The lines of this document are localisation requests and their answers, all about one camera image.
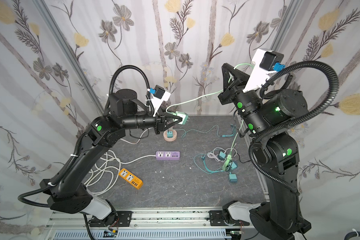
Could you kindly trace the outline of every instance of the black cable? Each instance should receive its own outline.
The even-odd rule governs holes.
[[[248,161],[245,161],[245,162],[242,162],[241,161],[241,159],[240,159],[240,155],[238,154],[238,153],[236,153],[238,156],[239,156],[239,161],[241,162],[241,163],[246,163],[246,162],[250,162],[250,160],[248,160]]]
[[[244,239],[244,240],[250,240],[250,239],[256,237],[258,234],[259,234],[259,232],[257,232],[256,235],[254,235],[253,237],[250,237],[250,238],[247,238],[247,239]]]
[[[346,236],[344,237],[344,240],[349,240],[352,237],[357,237],[357,234],[359,234],[359,237],[360,237],[359,231],[357,231],[357,233],[356,232],[347,233]]]
[[[95,239],[93,238],[93,236],[92,236],[91,231],[89,230],[87,215],[83,214],[83,216],[84,216],[85,227],[87,228],[87,233],[88,233],[88,235],[89,235],[89,238],[90,238],[91,240],[95,240]]]
[[[32,206],[35,206],[35,207],[48,207],[49,208],[48,204],[42,204],[42,203],[34,202],[34,201],[31,201],[31,200],[25,199],[25,197],[41,193],[41,192],[43,192],[45,190],[50,189],[52,187],[52,185],[57,185],[60,182],[60,180],[67,174],[67,172],[69,172],[71,170],[71,168],[73,167],[73,165],[76,162],[77,158],[79,157],[79,148],[80,148],[81,141],[82,141],[84,135],[85,135],[85,132],[83,134],[81,134],[81,136],[77,139],[75,149],[73,150],[73,154],[72,154],[73,156],[71,156],[69,158],[68,165],[65,167],[65,169],[63,171],[61,171],[61,173],[53,181],[51,181],[51,185],[46,185],[45,187],[40,188],[38,190],[34,190],[34,191],[30,191],[30,192],[20,194],[17,197],[17,199],[22,203],[32,205]]]
[[[139,69],[138,67],[136,67],[134,65],[124,65],[124,66],[120,67],[118,70],[115,71],[115,73],[112,76],[112,79],[110,80],[109,96],[113,93],[113,89],[115,87],[115,81],[116,81],[117,76],[122,71],[124,71],[126,69],[133,69],[133,70],[138,71],[144,78],[145,86],[147,87],[147,89],[150,89],[148,78],[141,69]],[[108,100],[107,100],[106,106],[104,108],[104,111],[106,111],[107,108],[109,108],[109,105],[110,105],[109,96],[108,96]],[[152,117],[154,115],[154,110],[155,109],[154,109],[154,105],[152,104],[152,101],[150,100],[151,99],[151,94],[147,91],[147,94],[145,95],[145,97],[147,98],[147,100],[149,100],[148,103],[149,103],[149,107],[151,108],[151,111],[149,111],[149,108],[147,107],[147,114],[148,114],[148,116]]]
[[[145,137],[135,137],[135,136],[132,135],[131,130],[129,129],[129,136],[131,136],[133,138],[136,138],[136,139],[144,139],[144,138],[147,138],[149,136],[149,130],[148,130],[148,134]]]
[[[279,71],[278,73],[273,75],[268,81],[265,82],[265,84],[260,89],[260,95],[264,95],[264,91],[266,89],[268,89],[268,86],[271,85],[275,80],[277,80],[284,74],[287,74],[289,72],[292,72],[293,70],[297,70],[300,68],[315,68],[315,69],[322,71],[326,75],[326,77],[328,79],[328,83],[329,83],[329,89],[328,89],[327,96],[316,108],[314,108],[312,111],[308,112],[307,114],[305,114],[299,118],[280,123],[278,125],[270,127],[267,130],[262,131],[258,136],[253,138],[253,140],[248,148],[248,154],[250,156],[251,162],[254,165],[254,167],[261,174],[263,174],[267,178],[283,185],[284,187],[288,188],[289,190],[291,190],[293,193],[295,193],[297,195],[299,195],[300,193],[295,187],[290,185],[288,182],[286,182],[278,177],[275,177],[275,176],[271,175],[269,172],[263,170],[261,168],[261,166],[257,163],[257,161],[254,157],[253,151],[254,151],[254,144],[260,143],[262,138],[267,137],[267,136],[269,137],[270,135],[274,136],[274,135],[278,134],[279,130],[283,130],[285,128],[289,129],[297,124],[303,123],[305,121],[308,121],[309,119],[316,117],[317,115],[322,113],[327,107],[329,107],[331,105],[331,103],[334,101],[334,99],[337,95],[337,92],[339,91],[339,78],[336,74],[336,71],[333,70],[333,68],[331,66],[329,66],[328,64],[319,62],[319,61],[302,61],[299,63],[295,63],[287,68],[284,68],[283,70]]]
[[[273,98],[274,96],[276,96],[278,93],[280,93],[280,92],[283,91],[284,89],[287,89],[288,86],[291,84],[292,79],[293,79],[293,75],[292,75],[292,74],[289,74],[289,75],[287,76],[287,79],[285,80],[284,85],[283,85],[280,89],[270,91],[269,93],[267,93],[267,94],[265,94],[265,95],[264,95],[264,92],[262,93],[262,92],[260,91],[260,97],[261,97],[262,99],[271,99],[271,98]]]

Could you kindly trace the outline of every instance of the power plug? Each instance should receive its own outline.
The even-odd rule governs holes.
[[[229,182],[230,183],[233,183],[233,184],[236,184],[237,183],[237,177],[236,177],[236,174],[232,174],[231,172],[229,172]]]

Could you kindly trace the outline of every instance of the cable tie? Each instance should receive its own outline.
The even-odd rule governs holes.
[[[356,231],[356,229],[355,229],[355,228],[352,228],[352,231],[356,232],[357,237],[359,236],[359,233]]]

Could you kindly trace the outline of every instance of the blue connector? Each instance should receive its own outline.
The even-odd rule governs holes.
[[[152,94],[155,94],[156,90],[153,89],[153,88],[150,88],[150,89],[149,89],[149,92],[152,93]]]
[[[285,65],[280,63],[275,63],[275,65],[273,66],[273,69],[278,72],[281,71],[283,68],[285,68]]]

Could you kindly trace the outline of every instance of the light green cable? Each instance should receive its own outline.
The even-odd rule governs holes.
[[[231,146],[231,151],[229,152],[228,156],[227,156],[227,160],[224,162],[223,164],[223,170],[225,171],[226,167],[229,165],[229,162],[231,161],[232,159],[232,149],[233,149],[233,145],[235,144],[235,141],[236,141],[236,137],[237,135],[239,134],[240,130],[241,130],[241,127],[243,126],[243,123],[244,123],[244,120],[241,121],[241,125],[240,125],[240,128],[239,128],[239,131],[236,133],[235,135],[235,138],[233,139],[233,142],[232,142],[232,146]]]
[[[244,120],[241,121],[241,125],[240,125],[240,128],[239,128],[239,131],[237,131],[237,133],[236,133],[236,135],[235,135],[235,138],[233,139],[232,146],[231,146],[231,151],[229,152],[229,155],[231,155],[231,153],[232,153],[233,145],[235,144],[236,137],[237,137],[237,135],[239,134],[239,132],[240,132],[240,130],[241,130],[241,127],[243,126],[243,123],[244,123]]]
[[[219,93],[219,92],[222,92],[222,91],[223,91],[223,90],[217,91],[217,92],[215,92],[215,93],[205,94],[205,95],[202,95],[202,96],[200,96],[200,97],[198,97],[198,98],[195,98],[195,99],[192,99],[192,100],[183,102],[183,103],[172,104],[172,105],[168,106],[168,108],[170,108],[170,107],[172,107],[172,106],[176,106],[176,105],[181,105],[181,104],[184,104],[184,103],[189,103],[189,102],[195,101],[195,100],[197,100],[197,99],[199,99],[199,98],[202,98],[202,97],[205,97],[205,96],[209,96],[209,95],[213,95],[213,94],[216,94],[216,93]]]
[[[248,66],[250,66],[250,67],[253,69],[253,65],[250,64],[250,63],[240,63],[240,64],[237,64],[233,69],[236,69],[236,68],[237,68],[238,66],[240,66],[240,65],[248,65]]]

